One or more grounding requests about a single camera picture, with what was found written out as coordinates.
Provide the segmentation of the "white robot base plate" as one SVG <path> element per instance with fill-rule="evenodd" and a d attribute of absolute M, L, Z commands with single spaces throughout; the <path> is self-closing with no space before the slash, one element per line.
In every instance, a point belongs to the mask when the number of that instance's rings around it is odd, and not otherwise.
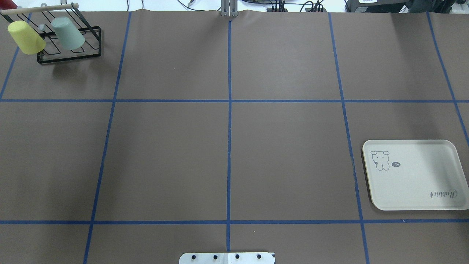
<path fill-rule="evenodd" d="M 270 252 L 184 253 L 179 264 L 275 264 Z"/>

